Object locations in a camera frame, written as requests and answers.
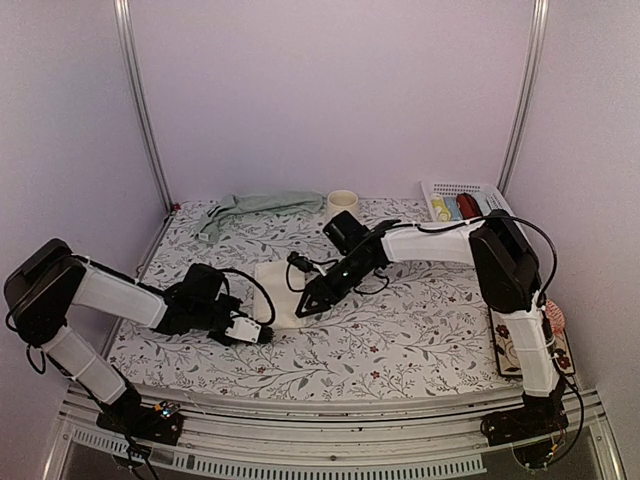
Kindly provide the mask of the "mint green towel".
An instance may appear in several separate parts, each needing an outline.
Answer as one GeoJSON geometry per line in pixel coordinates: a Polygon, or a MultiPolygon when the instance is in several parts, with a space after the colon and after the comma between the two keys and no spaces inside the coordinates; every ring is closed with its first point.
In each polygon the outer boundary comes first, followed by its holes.
{"type": "Polygon", "coordinates": [[[229,194],[203,213],[195,227],[194,238],[216,244],[227,219],[248,214],[292,215],[318,213],[324,197],[310,191],[283,191],[271,195],[238,196],[229,194]]]}

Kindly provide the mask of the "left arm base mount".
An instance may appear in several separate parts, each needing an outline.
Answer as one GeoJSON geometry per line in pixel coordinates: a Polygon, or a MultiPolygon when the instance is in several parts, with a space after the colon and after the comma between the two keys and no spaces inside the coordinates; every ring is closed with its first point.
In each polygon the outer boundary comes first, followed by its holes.
{"type": "Polygon", "coordinates": [[[101,402],[98,405],[101,413],[96,424],[102,429],[164,445],[178,444],[184,424],[179,403],[162,401],[151,407],[137,402],[125,406],[101,402]]]}

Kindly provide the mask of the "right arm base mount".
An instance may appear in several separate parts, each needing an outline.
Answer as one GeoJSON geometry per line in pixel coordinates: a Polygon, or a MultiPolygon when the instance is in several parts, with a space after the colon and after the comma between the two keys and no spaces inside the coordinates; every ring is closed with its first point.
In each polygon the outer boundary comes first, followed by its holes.
{"type": "Polygon", "coordinates": [[[489,413],[481,420],[480,432],[490,446],[496,446],[559,432],[568,426],[564,407],[544,400],[489,413]]]}

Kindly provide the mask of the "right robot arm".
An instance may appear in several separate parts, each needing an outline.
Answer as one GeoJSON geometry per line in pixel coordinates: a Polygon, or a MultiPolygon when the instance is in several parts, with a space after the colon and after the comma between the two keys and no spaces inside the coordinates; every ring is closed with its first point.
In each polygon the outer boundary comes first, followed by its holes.
{"type": "Polygon", "coordinates": [[[330,310],[374,271],[405,262],[460,264],[474,271],[480,296],[506,326],[520,362],[523,408],[517,427],[537,436],[563,412],[569,384],[555,352],[540,261],[522,229],[532,224],[501,209],[445,225],[384,220],[368,228],[347,211],[323,233],[341,259],[310,280],[295,309],[299,318],[330,310]]]}

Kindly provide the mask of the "cream white towel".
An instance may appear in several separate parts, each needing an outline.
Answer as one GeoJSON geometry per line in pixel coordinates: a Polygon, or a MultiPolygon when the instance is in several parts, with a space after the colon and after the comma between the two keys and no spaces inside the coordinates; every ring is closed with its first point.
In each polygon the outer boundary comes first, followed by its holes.
{"type": "MultiPolygon", "coordinates": [[[[254,278],[266,290],[274,308],[275,320],[270,325],[274,330],[300,329],[310,326],[313,317],[299,318],[295,310],[301,298],[301,293],[292,292],[286,283],[286,268],[289,264],[285,260],[259,263],[255,267],[254,278]]],[[[295,290],[302,290],[306,286],[305,274],[295,267],[289,270],[289,283],[295,290]]],[[[252,318],[259,323],[266,323],[271,318],[271,309],[264,295],[254,286],[252,318]]]]}

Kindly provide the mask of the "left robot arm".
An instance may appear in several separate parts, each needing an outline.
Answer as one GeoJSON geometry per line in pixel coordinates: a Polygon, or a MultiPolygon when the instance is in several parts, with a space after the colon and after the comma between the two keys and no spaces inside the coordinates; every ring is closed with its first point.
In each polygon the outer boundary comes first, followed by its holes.
{"type": "Polygon", "coordinates": [[[54,238],[5,280],[4,298],[12,330],[30,348],[65,371],[88,391],[128,434],[148,426],[137,390],[73,330],[67,313],[86,307],[173,336],[199,330],[222,345],[266,344],[272,321],[252,319],[230,293],[228,269],[195,263],[184,278],[161,290],[139,282],[54,238]]]}

